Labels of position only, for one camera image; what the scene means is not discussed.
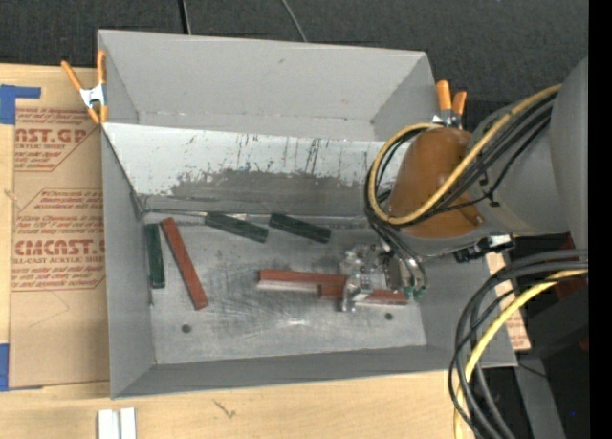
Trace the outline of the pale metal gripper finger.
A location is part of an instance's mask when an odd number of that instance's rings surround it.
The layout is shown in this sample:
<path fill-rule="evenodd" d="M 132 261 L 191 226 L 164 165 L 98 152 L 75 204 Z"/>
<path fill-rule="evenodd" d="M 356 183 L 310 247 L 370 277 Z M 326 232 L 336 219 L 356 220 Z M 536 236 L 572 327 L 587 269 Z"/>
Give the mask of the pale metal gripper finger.
<path fill-rule="evenodd" d="M 339 273 L 352 275 L 379 274 L 382 269 L 383 249 L 376 244 L 359 244 L 348 250 L 339 263 Z"/>
<path fill-rule="evenodd" d="M 370 277 L 349 276 L 342 288 L 340 310 L 342 312 L 355 312 L 356 304 L 372 296 L 376 289 L 377 287 Z"/>

